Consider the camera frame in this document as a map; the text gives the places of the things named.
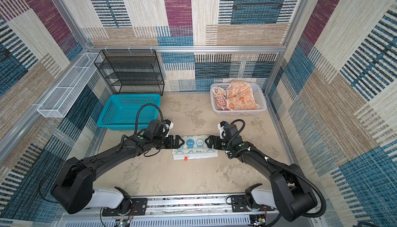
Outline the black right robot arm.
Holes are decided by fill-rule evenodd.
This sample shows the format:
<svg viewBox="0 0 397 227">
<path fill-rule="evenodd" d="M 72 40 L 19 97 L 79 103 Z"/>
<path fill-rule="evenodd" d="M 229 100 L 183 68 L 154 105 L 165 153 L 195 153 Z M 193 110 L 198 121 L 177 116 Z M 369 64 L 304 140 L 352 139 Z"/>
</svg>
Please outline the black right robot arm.
<svg viewBox="0 0 397 227">
<path fill-rule="evenodd" d="M 316 213 L 309 211 L 318 205 L 320 192 L 305 178 L 296 164 L 286 165 L 278 162 L 240 136 L 243 128 L 233 123 L 223 127 L 220 136 L 211 135 L 205 139 L 208 148 L 224 151 L 229 159 L 238 159 L 264 175 L 271 184 L 275 206 L 287 221 L 298 217 L 315 218 L 324 213 L 325 205 Z"/>
</svg>

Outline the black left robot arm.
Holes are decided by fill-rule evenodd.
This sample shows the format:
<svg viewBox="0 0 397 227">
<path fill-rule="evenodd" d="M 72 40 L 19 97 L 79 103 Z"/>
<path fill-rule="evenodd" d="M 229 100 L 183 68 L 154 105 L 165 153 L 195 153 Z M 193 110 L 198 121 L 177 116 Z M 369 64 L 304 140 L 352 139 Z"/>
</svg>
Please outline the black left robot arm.
<svg viewBox="0 0 397 227">
<path fill-rule="evenodd" d="M 173 124 L 153 120 L 146 129 L 132 136 L 123 135 L 120 143 L 97 155 L 68 159 L 60 169 L 51 188 L 51 196 L 67 213 L 75 214 L 85 208 L 102 207 L 115 211 L 120 216 L 132 211 L 131 196 L 120 187 L 100 189 L 94 181 L 121 163 L 141 156 L 151 149 L 178 149 L 185 141 L 179 135 L 169 134 Z"/>
</svg>

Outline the blue and cream towel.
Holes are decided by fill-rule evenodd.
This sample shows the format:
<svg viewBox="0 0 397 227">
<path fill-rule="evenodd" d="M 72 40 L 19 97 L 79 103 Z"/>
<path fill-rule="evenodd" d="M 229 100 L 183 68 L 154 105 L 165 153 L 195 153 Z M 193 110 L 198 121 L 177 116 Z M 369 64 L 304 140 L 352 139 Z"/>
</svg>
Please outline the blue and cream towel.
<svg viewBox="0 0 397 227">
<path fill-rule="evenodd" d="M 209 135 L 181 136 L 185 144 L 174 149 L 174 160 L 192 160 L 218 157 L 218 151 L 209 148 L 205 140 Z"/>
</svg>

